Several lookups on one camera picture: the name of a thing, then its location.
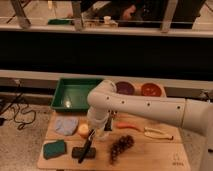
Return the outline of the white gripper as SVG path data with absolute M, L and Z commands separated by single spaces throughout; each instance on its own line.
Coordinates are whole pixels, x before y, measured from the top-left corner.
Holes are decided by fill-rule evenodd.
M 95 130 L 104 129 L 104 131 L 112 131 L 113 117 L 109 116 L 109 113 L 106 110 L 90 107 L 87 112 L 87 121 L 89 128 L 92 130 L 90 131 L 86 143 L 84 144 L 82 154 L 78 159 L 78 163 L 82 163 L 84 158 L 86 157 L 86 154 L 88 153 L 91 147 L 93 137 L 95 135 Z

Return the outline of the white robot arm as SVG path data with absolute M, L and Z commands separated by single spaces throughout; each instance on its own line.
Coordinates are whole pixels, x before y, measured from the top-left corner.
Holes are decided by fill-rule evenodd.
M 213 171 L 213 103 L 185 98 L 123 95 L 111 80 L 103 80 L 88 96 L 90 130 L 102 129 L 109 111 L 118 111 L 181 127 L 206 138 L 199 171 Z

